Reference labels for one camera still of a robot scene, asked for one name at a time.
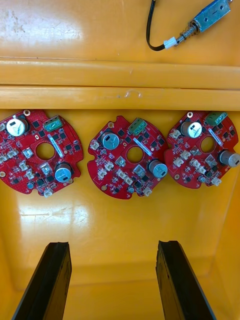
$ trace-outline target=silver capacitor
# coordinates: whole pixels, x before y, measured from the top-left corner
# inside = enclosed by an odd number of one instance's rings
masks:
[[[153,160],[148,165],[148,170],[154,175],[155,178],[163,178],[168,173],[168,167],[159,160]]]
[[[105,149],[114,150],[119,146],[119,137],[112,132],[105,132],[101,136],[101,142]]]
[[[203,127],[198,122],[185,121],[181,125],[181,134],[190,138],[198,138],[202,133]]]
[[[7,132],[14,137],[22,136],[28,130],[29,124],[23,118],[13,118],[6,124]]]
[[[240,155],[238,153],[225,150],[220,154],[219,160],[222,164],[234,168],[240,164]]]
[[[55,179],[58,182],[66,183],[71,179],[72,170],[70,165],[66,163],[59,164],[55,169]]]

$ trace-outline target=yellow container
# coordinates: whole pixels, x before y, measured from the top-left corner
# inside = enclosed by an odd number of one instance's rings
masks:
[[[209,1],[158,1],[151,42],[177,36]],[[199,190],[168,175],[150,197],[129,201],[107,197],[88,174],[89,142],[117,115],[144,118],[166,136],[188,110],[225,110],[240,133],[240,2],[162,52],[145,40],[150,2],[0,1],[0,118],[60,114],[84,149],[81,177],[50,198],[0,183],[0,319],[13,315],[46,245],[67,241],[64,319],[164,319],[159,240],[181,243],[217,319],[240,318],[239,169]]]

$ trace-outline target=circuit board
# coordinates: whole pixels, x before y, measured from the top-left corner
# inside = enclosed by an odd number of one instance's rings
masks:
[[[104,147],[103,137],[115,134],[118,146],[109,150]],[[142,159],[138,163],[128,160],[127,154],[133,147],[142,149]],[[149,196],[153,188],[167,174],[163,164],[162,177],[156,178],[148,169],[153,160],[164,162],[164,151],[168,148],[162,133],[151,123],[137,118],[132,124],[123,116],[116,122],[109,122],[90,142],[88,152],[95,159],[87,168],[95,185],[105,194],[117,199],[130,199],[134,192],[138,196]]]
[[[27,128],[20,136],[8,131],[8,124],[14,127],[16,121],[24,122],[19,123]],[[42,143],[54,147],[54,155],[48,160],[37,155]],[[80,177],[77,163],[82,159],[78,135],[59,115],[49,119],[43,110],[24,110],[0,122],[0,179],[18,192],[30,194],[37,189],[40,196],[51,196]],[[70,168],[70,178],[61,176],[66,182],[56,179],[56,168],[61,166]]]
[[[234,146],[239,141],[237,130],[226,112],[211,125],[210,114],[211,112],[206,111],[188,112],[168,133],[167,142],[171,149],[164,154],[165,163],[171,177],[184,187],[198,189],[202,183],[208,187],[218,186],[221,178],[231,168],[222,164],[219,156],[224,150],[234,152]],[[202,126],[198,138],[184,136],[181,133],[182,124],[190,121]],[[201,149],[206,137],[214,139],[214,147],[208,153]]]

